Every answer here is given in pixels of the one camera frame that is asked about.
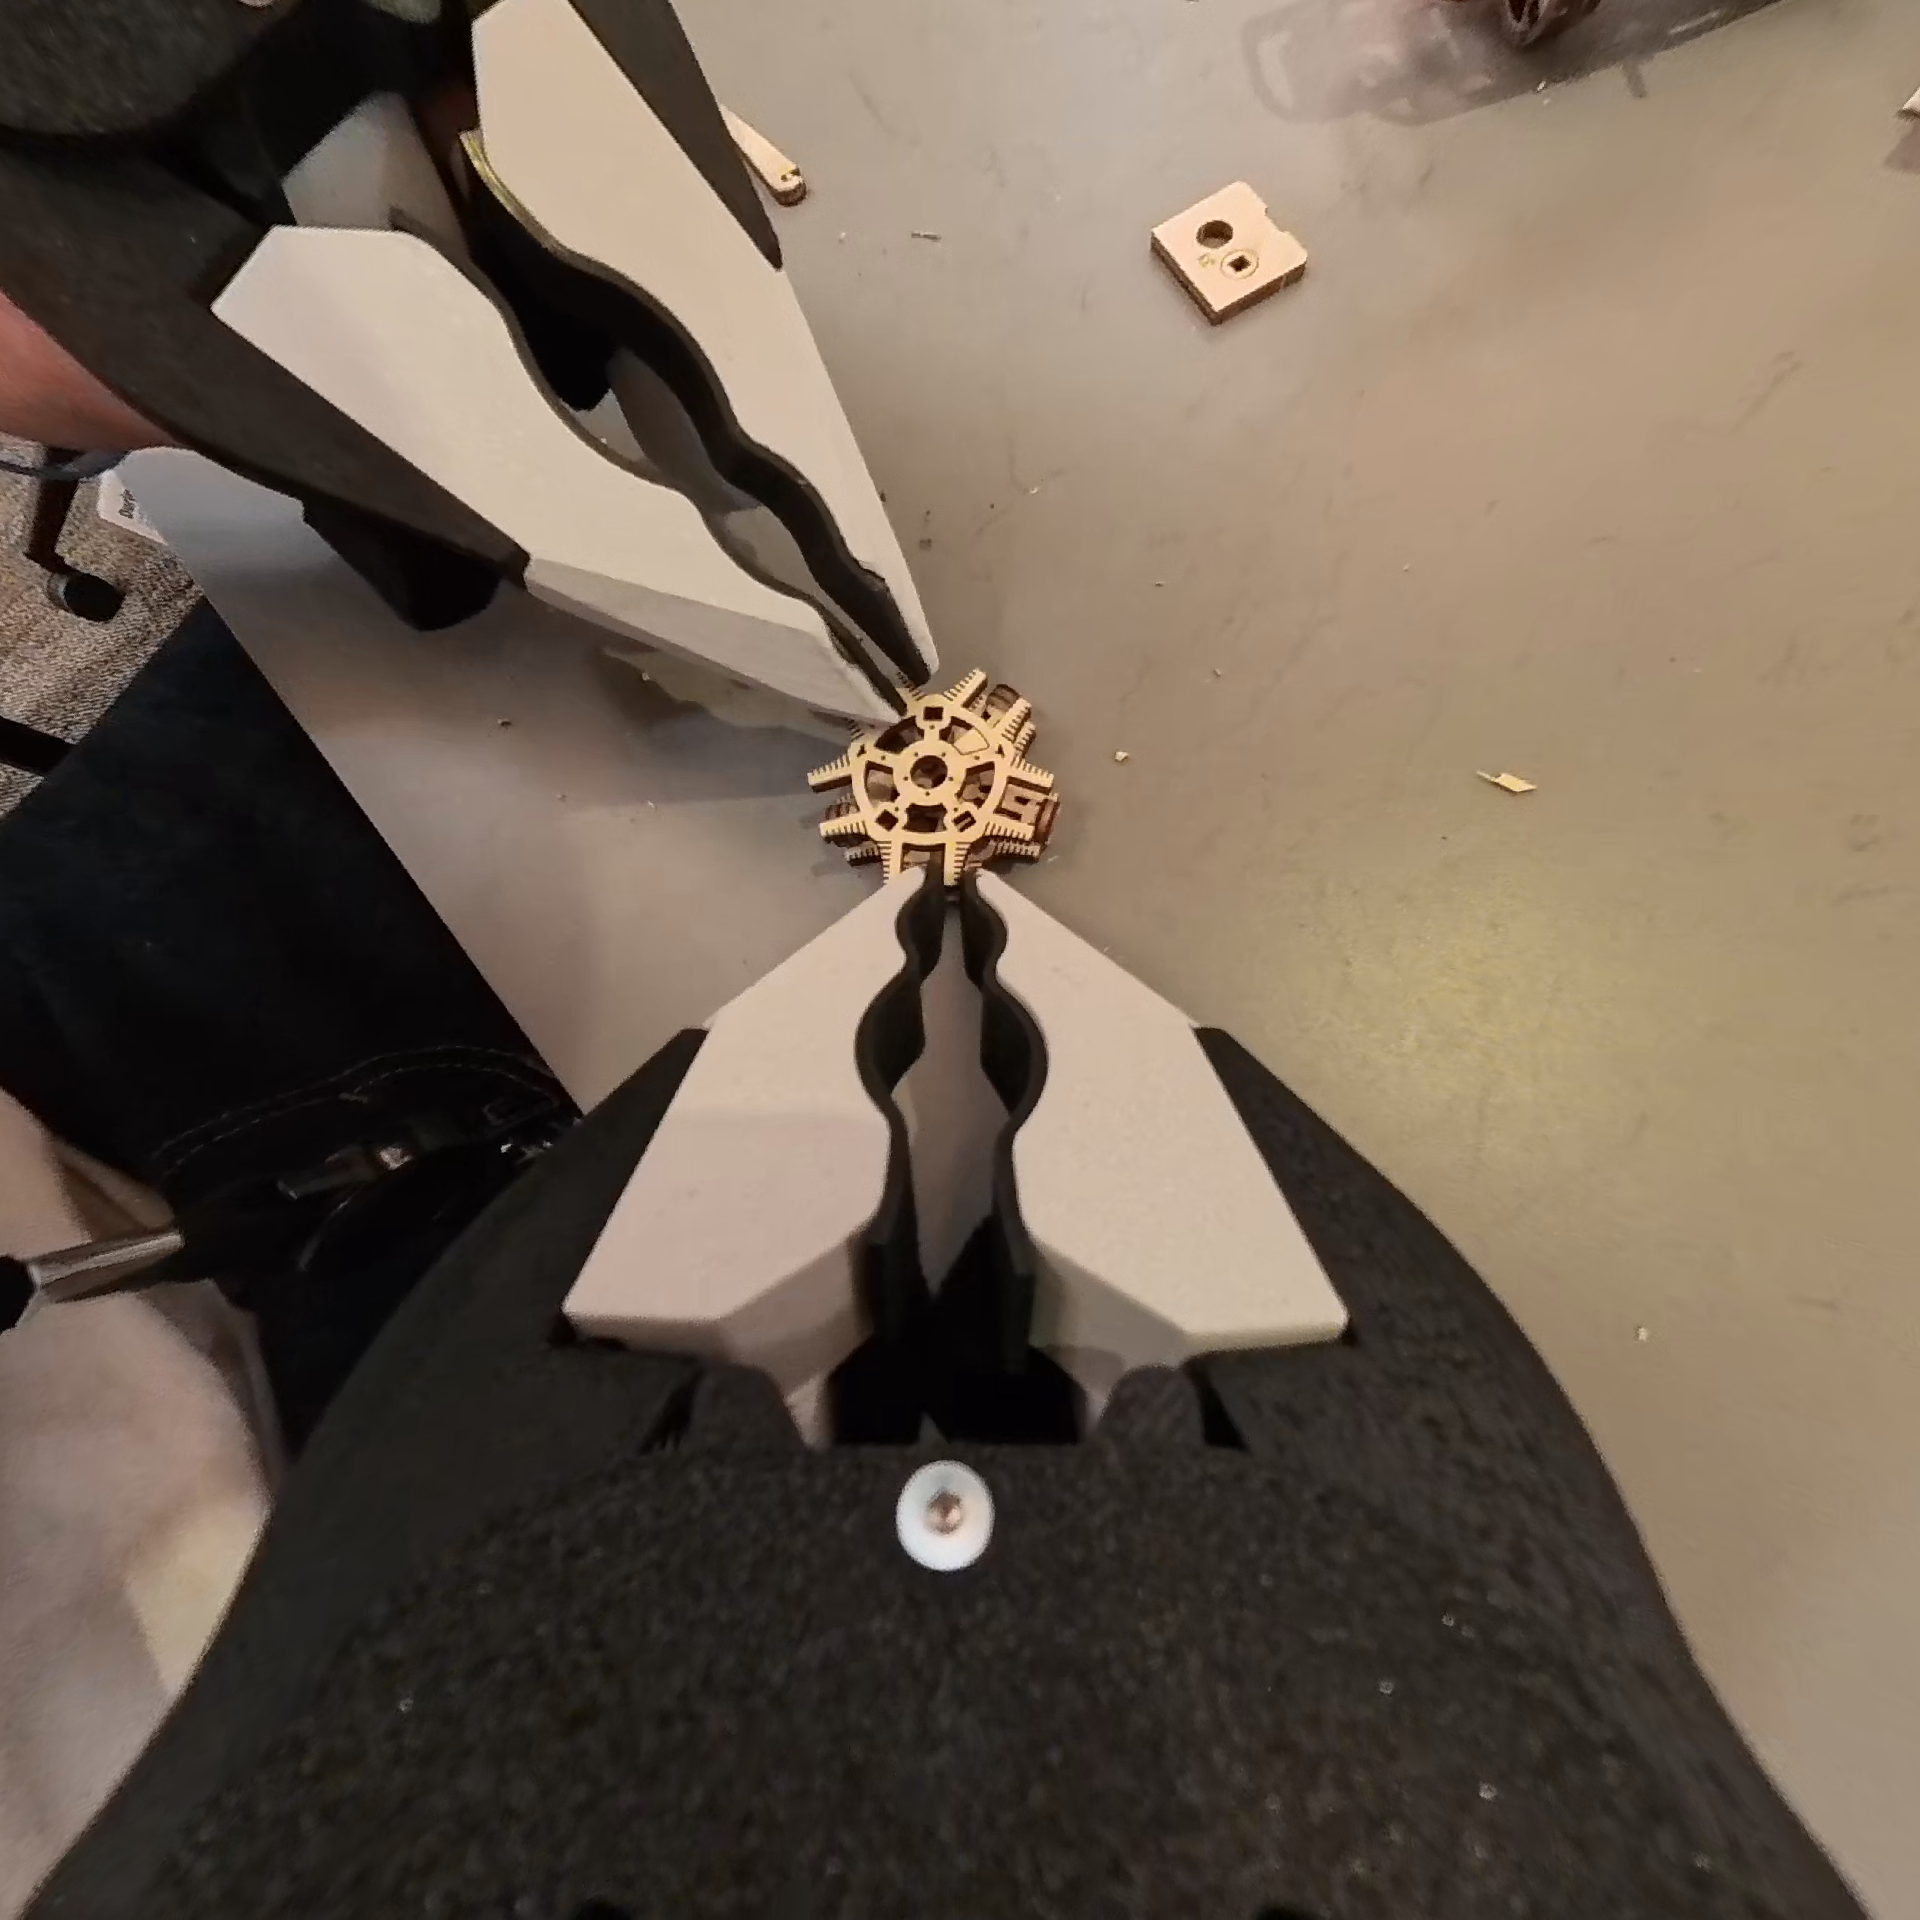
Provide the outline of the grey desk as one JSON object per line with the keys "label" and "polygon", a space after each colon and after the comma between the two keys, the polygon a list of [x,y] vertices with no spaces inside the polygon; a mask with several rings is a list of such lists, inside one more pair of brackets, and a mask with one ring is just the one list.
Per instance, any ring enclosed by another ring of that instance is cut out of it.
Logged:
{"label": "grey desk", "polygon": [[[1503,1293],[1915,1915],[1915,5],[680,12],[1041,711],[1016,877]],[[1311,260],[1212,325],[1147,236],[1233,181]]]}

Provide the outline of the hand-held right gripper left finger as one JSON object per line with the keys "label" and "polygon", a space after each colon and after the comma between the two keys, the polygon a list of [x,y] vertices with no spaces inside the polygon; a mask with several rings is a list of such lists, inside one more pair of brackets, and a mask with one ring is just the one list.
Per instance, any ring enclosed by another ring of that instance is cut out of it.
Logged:
{"label": "hand-held right gripper left finger", "polygon": [[588,1336],[768,1375],[802,1438],[928,1302],[897,1092],[926,1047],[945,886],[888,879],[726,1004],[564,1298]]}

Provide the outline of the person's white shirt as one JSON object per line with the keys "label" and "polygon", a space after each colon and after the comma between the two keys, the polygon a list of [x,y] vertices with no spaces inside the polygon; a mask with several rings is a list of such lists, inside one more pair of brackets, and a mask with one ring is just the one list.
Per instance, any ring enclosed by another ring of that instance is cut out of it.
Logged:
{"label": "person's white shirt", "polygon": [[218,1287],[36,1304],[6,1332],[6,1915],[174,1708],[279,1469],[252,1320]]}

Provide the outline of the wooden radial engine model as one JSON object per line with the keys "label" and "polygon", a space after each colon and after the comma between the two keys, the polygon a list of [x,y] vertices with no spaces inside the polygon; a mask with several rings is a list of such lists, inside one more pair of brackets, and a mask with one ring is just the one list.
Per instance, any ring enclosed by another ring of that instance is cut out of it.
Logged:
{"label": "wooden radial engine model", "polygon": [[898,720],[807,774],[828,803],[818,831],[884,879],[926,870],[951,894],[999,859],[1039,859],[1060,790],[1026,755],[1036,732],[1033,704],[984,670],[913,695]]}

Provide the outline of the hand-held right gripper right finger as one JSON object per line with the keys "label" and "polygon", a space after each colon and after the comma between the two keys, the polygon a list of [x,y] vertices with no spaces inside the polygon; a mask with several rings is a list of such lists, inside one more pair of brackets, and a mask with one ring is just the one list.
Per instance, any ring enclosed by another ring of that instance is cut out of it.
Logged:
{"label": "hand-held right gripper right finger", "polygon": [[1193,1020],[996,875],[968,896],[984,1008],[1039,1087],[1003,1092],[1031,1339],[1070,1373],[1334,1342],[1350,1309]]}

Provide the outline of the person's dark jeans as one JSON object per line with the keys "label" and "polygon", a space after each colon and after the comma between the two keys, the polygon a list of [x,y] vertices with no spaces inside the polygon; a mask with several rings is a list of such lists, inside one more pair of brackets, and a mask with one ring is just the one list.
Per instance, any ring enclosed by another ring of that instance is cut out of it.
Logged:
{"label": "person's dark jeans", "polygon": [[288,1452],[582,1118],[227,623],[198,604],[6,818],[3,1076],[198,1227]]}

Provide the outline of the square wooden plate with holes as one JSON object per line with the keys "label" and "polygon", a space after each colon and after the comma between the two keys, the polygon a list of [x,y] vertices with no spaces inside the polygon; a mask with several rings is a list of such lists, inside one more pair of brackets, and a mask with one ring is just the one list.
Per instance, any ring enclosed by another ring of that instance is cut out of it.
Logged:
{"label": "square wooden plate with holes", "polygon": [[1247,181],[1233,181],[1151,228],[1162,268],[1212,325],[1298,282],[1311,253]]}

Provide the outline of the person's left forearm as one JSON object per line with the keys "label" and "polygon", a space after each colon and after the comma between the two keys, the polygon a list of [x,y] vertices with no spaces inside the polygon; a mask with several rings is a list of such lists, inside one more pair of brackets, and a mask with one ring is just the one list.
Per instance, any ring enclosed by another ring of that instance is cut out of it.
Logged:
{"label": "person's left forearm", "polygon": [[179,444],[88,372],[8,294],[3,294],[3,434],[11,442],[75,452],[132,452]]}

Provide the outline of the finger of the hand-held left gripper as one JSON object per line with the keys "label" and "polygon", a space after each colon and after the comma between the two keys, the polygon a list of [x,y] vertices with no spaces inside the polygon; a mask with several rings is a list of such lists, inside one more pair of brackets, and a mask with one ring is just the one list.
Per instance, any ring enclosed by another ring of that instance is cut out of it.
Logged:
{"label": "finger of the hand-held left gripper", "polygon": [[928,684],[928,620],[778,230],[672,5],[502,3],[471,23],[479,141],[520,274],[674,394],[712,469],[792,534],[871,645]]}
{"label": "finger of the hand-held left gripper", "polygon": [[897,712],[824,610],[738,564],[681,492],[552,397],[511,317],[431,240],[279,227],[211,311],[512,540],[536,598],[815,712]]}

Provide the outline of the pointed wooden stick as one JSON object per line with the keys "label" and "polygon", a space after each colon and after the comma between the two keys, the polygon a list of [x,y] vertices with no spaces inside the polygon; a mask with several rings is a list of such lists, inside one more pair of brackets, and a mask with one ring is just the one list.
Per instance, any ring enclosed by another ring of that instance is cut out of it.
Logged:
{"label": "pointed wooden stick", "polygon": [[747,162],[764,192],[785,208],[802,203],[809,195],[802,170],[731,107],[722,104],[722,119],[738,156]]}

